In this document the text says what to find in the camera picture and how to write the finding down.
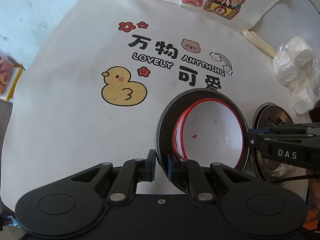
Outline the person's right hand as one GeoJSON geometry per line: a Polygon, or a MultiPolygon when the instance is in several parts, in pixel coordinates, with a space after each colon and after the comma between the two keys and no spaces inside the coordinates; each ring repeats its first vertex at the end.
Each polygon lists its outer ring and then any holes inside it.
{"type": "Polygon", "coordinates": [[[310,201],[312,206],[312,211],[319,215],[319,191],[320,183],[319,178],[317,179],[308,179],[308,188],[310,193],[310,201]]]}

